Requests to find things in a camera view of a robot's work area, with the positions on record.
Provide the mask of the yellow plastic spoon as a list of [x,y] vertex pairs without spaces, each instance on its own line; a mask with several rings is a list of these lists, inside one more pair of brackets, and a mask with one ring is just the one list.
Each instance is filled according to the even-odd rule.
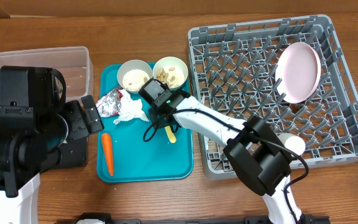
[[167,134],[169,142],[172,144],[176,143],[177,138],[176,138],[175,134],[173,133],[172,128],[170,126],[165,127],[165,132]]

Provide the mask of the white napkin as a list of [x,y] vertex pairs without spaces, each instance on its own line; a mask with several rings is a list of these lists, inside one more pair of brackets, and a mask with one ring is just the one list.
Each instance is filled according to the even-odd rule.
[[141,99],[133,100],[131,94],[125,89],[120,89],[118,92],[122,95],[120,98],[121,105],[118,111],[119,117],[113,121],[114,124],[119,124],[122,121],[130,121],[135,118],[149,122],[148,117],[142,110],[143,104]]

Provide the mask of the white paper cup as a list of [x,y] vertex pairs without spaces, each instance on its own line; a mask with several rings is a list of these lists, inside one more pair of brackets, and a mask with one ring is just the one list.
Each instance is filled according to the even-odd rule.
[[304,140],[292,133],[281,133],[278,135],[278,138],[287,149],[299,156],[301,156],[306,149]]

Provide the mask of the white plate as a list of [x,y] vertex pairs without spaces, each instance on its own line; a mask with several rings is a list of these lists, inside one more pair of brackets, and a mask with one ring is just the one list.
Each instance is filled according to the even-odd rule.
[[284,93],[284,101],[301,103],[317,89],[321,77],[321,62],[317,52],[304,42],[289,45],[281,54],[275,81],[277,91]]

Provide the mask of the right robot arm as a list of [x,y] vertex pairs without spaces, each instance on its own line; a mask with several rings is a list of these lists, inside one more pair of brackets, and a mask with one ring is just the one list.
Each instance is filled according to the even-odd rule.
[[166,84],[150,79],[139,90],[150,105],[149,130],[169,126],[190,129],[223,147],[238,179],[261,196],[268,208],[270,223],[302,223],[291,185],[290,164],[301,160],[306,144],[292,133],[275,134],[258,116],[248,120],[232,118],[200,103],[183,90],[171,92]]

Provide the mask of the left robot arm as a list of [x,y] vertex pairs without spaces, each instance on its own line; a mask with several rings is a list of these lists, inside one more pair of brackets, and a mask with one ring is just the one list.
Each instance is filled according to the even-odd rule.
[[0,69],[0,223],[37,223],[41,174],[86,164],[103,122],[92,96],[66,94],[54,68]]

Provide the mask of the grey dishwasher rack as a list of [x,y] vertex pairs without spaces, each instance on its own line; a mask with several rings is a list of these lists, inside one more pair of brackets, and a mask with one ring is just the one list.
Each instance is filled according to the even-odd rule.
[[[303,138],[311,168],[358,161],[358,94],[328,16],[194,27],[188,41],[193,94],[206,106],[234,118],[259,116],[276,133]],[[275,72],[297,42],[316,51],[321,78],[306,101],[291,104]]]

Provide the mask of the orange carrot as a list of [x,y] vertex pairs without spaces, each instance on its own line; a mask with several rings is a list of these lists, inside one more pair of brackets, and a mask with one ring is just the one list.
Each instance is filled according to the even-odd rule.
[[112,138],[109,133],[102,133],[101,143],[104,151],[106,166],[110,176],[114,175],[114,159],[112,151]]

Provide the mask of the black tray bin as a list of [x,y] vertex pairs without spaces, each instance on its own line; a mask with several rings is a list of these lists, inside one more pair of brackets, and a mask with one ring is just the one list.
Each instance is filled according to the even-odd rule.
[[47,154],[47,159],[41,163],[41,172],[53,169],[71,169],[84,167],[88,163],[88,138],[77,139],[62,143]]

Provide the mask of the teal plastic tray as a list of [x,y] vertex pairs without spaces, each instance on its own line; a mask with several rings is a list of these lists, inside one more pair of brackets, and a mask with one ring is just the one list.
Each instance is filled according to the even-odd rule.
[[[117,71],[121,65],[106,67],[101,74],[100,96],[104,96],[113,88],[120,88]],[[175,136],[176,143],[169,142],[163,128],[158,129],[149,142],[143,141],[145,130],[151,122],[139,118],[114,124],[115,115],[101,118],[104,133],[112,138],[114,159],[114,175],[110,176],[106,166],[98,134],[98,152],[96,170],[99,178],[107,183],[143,182],[152,180],[182,179],[193,170],[192,132],[180,128]]]

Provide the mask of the clear plastic bin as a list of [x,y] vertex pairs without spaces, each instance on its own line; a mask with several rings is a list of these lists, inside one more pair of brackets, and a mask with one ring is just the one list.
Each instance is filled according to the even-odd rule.
[[93,63],[84,46],[0,52],[0,69],[4,65],[57,69],[67,85],[67,101],[93,94]]

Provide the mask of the white bowl with nuts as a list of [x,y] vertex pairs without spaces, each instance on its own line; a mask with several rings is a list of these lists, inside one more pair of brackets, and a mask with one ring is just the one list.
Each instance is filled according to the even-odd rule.
[[181,88],[188,79],[188,67],[184,61],[176,57],[161,58],[153,67],[153,77],[170,90]]

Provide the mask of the white bowl with crumbs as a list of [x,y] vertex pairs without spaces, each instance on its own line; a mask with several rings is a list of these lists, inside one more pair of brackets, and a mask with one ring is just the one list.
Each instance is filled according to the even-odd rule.
[[138,93],[151,78],[152,68],[142,60],[129,60],[123,63],[117,71],[119,85],[129,93]]

